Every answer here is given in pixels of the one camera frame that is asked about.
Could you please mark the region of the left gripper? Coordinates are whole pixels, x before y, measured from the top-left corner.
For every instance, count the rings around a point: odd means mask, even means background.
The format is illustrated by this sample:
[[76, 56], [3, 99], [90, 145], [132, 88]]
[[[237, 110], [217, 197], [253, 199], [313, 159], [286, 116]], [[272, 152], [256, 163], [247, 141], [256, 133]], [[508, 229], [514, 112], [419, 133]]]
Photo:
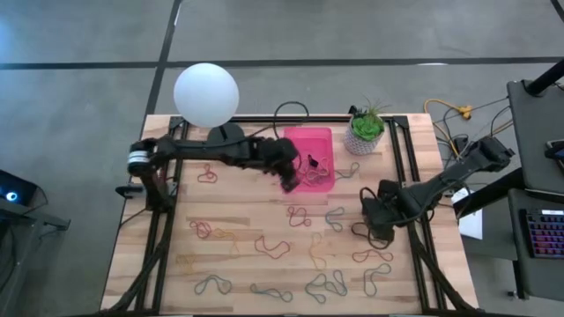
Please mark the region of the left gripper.
[[293, 161], [298, 157], [298, 150], [289, 138], [267, 138], [260, 145], [259, 152], [263, 159], [263, 171], [280, 175], [280, 185], [285, 193], [300, 185]]

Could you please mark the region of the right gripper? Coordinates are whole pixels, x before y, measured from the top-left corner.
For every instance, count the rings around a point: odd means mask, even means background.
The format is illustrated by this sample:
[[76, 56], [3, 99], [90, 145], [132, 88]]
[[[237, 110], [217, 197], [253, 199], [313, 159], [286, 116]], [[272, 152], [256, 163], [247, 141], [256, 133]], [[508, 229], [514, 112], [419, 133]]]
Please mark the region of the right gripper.
[[401, 227], [412, 221], [412, 189], [382, 180], [377, 193], [369, 187], [361, 189], [361, 208], [368, 237], [391, 243], [395, 239], [393, 225]]

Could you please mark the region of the red rubber band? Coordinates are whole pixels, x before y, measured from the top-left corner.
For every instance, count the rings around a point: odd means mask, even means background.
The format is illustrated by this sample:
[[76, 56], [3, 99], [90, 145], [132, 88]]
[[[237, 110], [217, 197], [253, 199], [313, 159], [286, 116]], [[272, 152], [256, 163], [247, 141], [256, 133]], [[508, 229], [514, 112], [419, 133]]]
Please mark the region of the red rubber band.
[[298, 226], [309, 227], [312, 225], [312, 221], [308, 217], [308, 212], [303, 207], [289, 206], [287, 208], [286, 215], [288, 218], [288, 224], [291, 227], [298, 227]]
[[291, 245], [286, 241], [280, 241], [275, 246], [268, 246], [262, 235], [254, 241], [254, 248], [259, 254], [265, 254], [272, 260], [278, 260], [291, 251]]
[[211, 226], [205, 221], [190, 221], [189, 226], [196, 231], [196, 235], [199, 239], [207, 239], [211, 233]]
[[392, 262], [394, 260], [394, 255], [390, 252], [382, 252], [376, 249], [367, 249], [365, 251], [354, 252], [351, 255], [352, 260], [357, 263], [366, 262], [370, 258], [379, 257], [385, 262]]
[[200, 183], [215, 183], [218, 181], [218, 175], [212, 171], [212, 165], [206, 163], [204, 171], [197, 176], [197, 181]]

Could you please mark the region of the black rubber band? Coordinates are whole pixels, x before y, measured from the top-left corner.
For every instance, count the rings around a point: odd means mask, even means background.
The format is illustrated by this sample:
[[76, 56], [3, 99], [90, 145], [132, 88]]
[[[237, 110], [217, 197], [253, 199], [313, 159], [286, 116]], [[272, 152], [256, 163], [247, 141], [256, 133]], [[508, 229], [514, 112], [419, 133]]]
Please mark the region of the black rubber band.
[[355, 236], [360, 236], [364, 238], [368, 245], [376, 250], [384, 250], [390, 246], [391, 243], [386, 243], [384, 240], [371, 240], [368, 237], [367, 224], [364, 222], [355, 222], [351, 225], [351, 232]]

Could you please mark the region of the orange rubber band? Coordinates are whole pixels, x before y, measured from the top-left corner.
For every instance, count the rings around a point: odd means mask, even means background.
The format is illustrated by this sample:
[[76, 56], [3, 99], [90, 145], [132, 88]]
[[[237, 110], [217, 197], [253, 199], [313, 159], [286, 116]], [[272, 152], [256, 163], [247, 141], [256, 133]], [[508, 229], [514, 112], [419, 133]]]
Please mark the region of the orange rubber band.
[[330, 176], [330, 169], [328, 168], [329, 159], [320, 158], [317, 161], [319, 162], [317, 168], [310, 166], [308, 163], [307, 171], [304, 173], [304, 179], [308, 184], [317, 183]]

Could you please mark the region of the blue rubber band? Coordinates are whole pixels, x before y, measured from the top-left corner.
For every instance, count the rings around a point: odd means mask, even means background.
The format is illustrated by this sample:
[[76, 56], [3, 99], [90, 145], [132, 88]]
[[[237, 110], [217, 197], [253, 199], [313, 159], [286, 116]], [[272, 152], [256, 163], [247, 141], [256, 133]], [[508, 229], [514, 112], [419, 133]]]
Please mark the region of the blue rubber band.
[[375, 297], [378, 287], [375, 283], [376, 275], [388, 275], [392, 271], [388, 263], [382, 263], [374, 269], [366, 269], [363, 273], [363, 291], [367, 297]]
[[324, 287], [327, 283], [327, 276], [324, 273], [318, 274], [313, 280], [307, 283], [304, 287], [304, 291], [312, 297], [318, 304], [326, 303], [326, 296], [321, 293], [314, 293], [314, 287]]
[[196, 295], [202, 295], [210, 282], [216, 284], [217, 291], [222, 295], [227, 295], [232, 291], [233, 284], [231, 281], [217, 275], [209, 275], [194, 286], [194, 293]]
[[346, 172], [339, 170], [335, 171], [335, 180], [350, 179], [352, 178], [360, 169], [360, 164], [358, 162], [352, 162], [349, 169]]
[[276, 288], [259, 289], [257, 284], [251, 284], [249, 290], [254, 294], [270, 296], [275, 299], [280, 299], [285, 303], [293, 301], [293, 294], [290, 291], [279, 291]]
[[337, 207], [334, 210], [329, 210], [325, 213], [324, 216], [325, 223], [329, 225], [334, 232], [342, 232], [343, 225], [338, 221], [332, 220], [331, 218], [335, 216], [343, 216], [344, 214], [345, 214], [345, 209], [343, 207]]
[[343, 272], [339, 269], [334, 270], [332, 273], [332, 280], [327, 280], [324, 288], [326, 291], [335, 293], [338, 296], [346, 296], [348, 288], [345, 283]]

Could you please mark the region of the yellow rubber band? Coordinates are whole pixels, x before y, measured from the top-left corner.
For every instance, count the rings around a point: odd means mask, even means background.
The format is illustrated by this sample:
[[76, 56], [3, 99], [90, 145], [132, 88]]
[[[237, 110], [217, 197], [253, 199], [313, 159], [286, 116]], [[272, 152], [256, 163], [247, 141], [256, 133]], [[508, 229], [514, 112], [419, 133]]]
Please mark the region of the yellow rubber band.
[[314, 232], [311, 235], [311, 243], [308, 249], [308, 255], [316, 270], [324, 270], [327, 268], [327, 262], [321, 256], [315, 254], [315, 248], [318, 247], [323, 241], [323, 236], [319, 232]]
[[178, 254], [175, 263], [185, 269], [187, 275], [195, 274], [194, 264], [197, 260], [195, 254]]
[[230, 254], [238, 254], [240, 253], [240, 250], [238, 248], [237, 245], [237, 237], [234, 233], [232, 232], [227, 232], [224, 231], [220, 228], [216, 228], [213, 232], [212, 232], [213, 236], [216, 238], [221, 238], [221, 239], [229, 239], [232, 241], [232, 246], [230, 247]]

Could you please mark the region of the pink plastic bin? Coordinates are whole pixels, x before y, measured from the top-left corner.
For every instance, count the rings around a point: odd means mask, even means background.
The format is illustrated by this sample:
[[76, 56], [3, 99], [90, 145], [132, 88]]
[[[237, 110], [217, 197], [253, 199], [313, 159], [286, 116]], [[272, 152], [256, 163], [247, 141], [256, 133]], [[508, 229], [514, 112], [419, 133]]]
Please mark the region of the pink plastic bin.
[[[293, 161], [300, 185], [294, 193], [327, 193], [335, 184], [334, 173], [334, 151], [332, 132], [330, 128], [323, 127], [291, 127], [284, 129], [284, 137], [289, 138], [297, 148], [299, 154]], [[313, 184], [308, 184], [304, 179], [304, 173], [308, 168], [308, 154], [314, 159], [328, 158], [330, 176]]]

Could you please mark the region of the white paper sheet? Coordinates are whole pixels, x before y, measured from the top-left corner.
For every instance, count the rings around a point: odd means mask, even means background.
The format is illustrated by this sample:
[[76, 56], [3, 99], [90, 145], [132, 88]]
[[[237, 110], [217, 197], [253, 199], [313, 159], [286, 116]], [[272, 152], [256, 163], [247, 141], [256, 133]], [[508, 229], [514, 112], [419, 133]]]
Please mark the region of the white paper sheet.
[[[457, 203], [467, 197], [472, 190], [461, 188], [451, 197], [452, 203]], [[458, 221], [458, 229], [461, 235], [475, 240], [483, 239], [483, 210], [477, 210]]]

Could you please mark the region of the black desk beam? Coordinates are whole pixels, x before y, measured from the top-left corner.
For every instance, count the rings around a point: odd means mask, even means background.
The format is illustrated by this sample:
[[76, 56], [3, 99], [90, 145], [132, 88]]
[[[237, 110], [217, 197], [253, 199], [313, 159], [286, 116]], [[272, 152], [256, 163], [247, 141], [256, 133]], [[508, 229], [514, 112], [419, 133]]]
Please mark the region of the black desk beam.
[[525, 188], [521, 167], [453, 203], [453, 210], [458, 218], [465, 217], [505, 197], [508, 191], [513, 188]]

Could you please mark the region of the white globe table lamp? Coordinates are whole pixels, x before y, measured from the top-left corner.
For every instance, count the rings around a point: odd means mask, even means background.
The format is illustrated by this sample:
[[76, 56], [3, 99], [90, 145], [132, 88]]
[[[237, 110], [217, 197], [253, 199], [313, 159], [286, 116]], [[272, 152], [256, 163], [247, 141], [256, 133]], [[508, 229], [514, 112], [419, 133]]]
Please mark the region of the white globe table lamp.
[[184, 70], [173, 89], [174, 105], [190, 124], [210, 128], [211, 140], [242, 139], [244, 133], [230, 123], [240, 103], [240, 91], [233, 76], [213, 63], [197, 63]]

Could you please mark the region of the dark grey desk top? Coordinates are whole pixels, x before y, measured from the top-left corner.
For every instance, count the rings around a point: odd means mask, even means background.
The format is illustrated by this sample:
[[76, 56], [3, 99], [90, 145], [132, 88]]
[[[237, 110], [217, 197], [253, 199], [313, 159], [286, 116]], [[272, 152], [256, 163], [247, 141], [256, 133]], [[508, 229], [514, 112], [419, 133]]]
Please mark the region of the dark grey desk top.
[[507, 91], [524, 186], [564, 196], [564, 173], [545, 156], [547, 142], [564, 139], [564, 91], [551, 86], [531, 96], [522, 82], [507, 83]]

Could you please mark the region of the black pole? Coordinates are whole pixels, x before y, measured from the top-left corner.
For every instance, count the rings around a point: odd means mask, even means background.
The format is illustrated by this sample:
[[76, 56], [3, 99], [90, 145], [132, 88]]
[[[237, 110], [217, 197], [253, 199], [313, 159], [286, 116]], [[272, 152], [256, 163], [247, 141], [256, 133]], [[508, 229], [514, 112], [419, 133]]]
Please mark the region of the black pole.
[[555, 84], [561, 77], [564, 77], [564, 59], [557, 62], [538, 78], [526, 84], [525, 91], [532, 96], [538, 96], [549, 86]]

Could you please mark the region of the black device with blue light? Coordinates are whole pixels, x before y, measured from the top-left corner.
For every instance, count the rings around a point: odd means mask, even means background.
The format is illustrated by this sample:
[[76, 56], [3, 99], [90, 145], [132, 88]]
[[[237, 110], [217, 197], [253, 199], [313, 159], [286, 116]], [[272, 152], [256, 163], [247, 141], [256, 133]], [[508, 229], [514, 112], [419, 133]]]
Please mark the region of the black device with blue light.
[[9, 203], [29, 207], [38, 186], [16, 175], [0, 170], [0, 198]]

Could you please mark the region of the black metal bracket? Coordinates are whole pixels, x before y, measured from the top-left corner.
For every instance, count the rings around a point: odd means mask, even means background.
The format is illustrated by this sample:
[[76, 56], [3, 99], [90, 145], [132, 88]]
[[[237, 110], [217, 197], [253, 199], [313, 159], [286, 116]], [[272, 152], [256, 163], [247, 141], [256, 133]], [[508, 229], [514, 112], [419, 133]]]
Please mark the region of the black metal bracket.
[[115, 188], [115, 192], [125, 199], [140, 196], [145, 192], [144, 186], [141, 184], [128, 184]]

